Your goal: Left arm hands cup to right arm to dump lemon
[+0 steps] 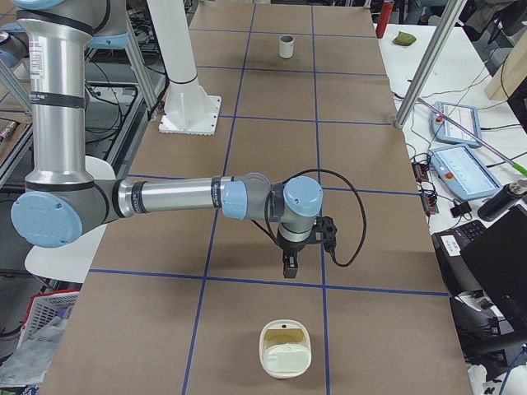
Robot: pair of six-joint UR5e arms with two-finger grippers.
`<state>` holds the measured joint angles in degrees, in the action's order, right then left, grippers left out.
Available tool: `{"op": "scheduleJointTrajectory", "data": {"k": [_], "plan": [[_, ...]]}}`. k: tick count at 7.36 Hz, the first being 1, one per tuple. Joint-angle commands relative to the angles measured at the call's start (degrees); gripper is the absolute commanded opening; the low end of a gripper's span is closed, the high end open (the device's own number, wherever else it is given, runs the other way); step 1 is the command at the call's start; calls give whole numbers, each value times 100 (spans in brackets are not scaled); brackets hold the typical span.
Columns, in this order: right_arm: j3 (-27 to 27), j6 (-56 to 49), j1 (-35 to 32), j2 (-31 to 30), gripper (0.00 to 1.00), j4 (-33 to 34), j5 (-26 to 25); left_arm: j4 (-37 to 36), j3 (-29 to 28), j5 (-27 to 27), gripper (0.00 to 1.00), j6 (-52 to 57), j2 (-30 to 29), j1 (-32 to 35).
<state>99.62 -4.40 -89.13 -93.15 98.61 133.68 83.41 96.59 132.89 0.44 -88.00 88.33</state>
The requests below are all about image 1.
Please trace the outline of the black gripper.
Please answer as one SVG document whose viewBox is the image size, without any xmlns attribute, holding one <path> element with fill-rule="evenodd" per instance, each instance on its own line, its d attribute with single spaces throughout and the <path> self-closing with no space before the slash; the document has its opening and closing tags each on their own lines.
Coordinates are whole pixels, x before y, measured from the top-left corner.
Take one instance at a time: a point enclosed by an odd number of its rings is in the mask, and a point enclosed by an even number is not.
<svg viewBox="0 0 527 395">
<path fill-rule="evenodd" d="M 302 250 L 302 242 L 294 242 L 279 237 L 279 247 L 282 249 L 283 277 L 296 278 L 298 272 L 297 254 Z"/>
</svg>

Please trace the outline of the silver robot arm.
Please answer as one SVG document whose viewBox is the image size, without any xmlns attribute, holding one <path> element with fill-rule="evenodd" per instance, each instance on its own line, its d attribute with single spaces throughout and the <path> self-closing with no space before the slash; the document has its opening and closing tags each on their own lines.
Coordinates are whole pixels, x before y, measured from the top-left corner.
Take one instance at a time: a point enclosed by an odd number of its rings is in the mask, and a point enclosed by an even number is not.
<svg viewBox="0 0 527 395">
<path fill-rule="evenodd" d="M 17 233 L 41 248 L 61 248 L 120 218 L 154 211 L 214 208 L 237 220 L 277 223 L 283 275 L 293 278 L 297 255 L 319 242 L 321 186 L 296 175 L 272 184 L 258 173 L 176 181 L 95 179 L 85 161 L 85 50 L 96 42 L 128 43 L 123 1 L 19 1 L 27 34 L 34 168 L 12 206 Z"/>
</svg>

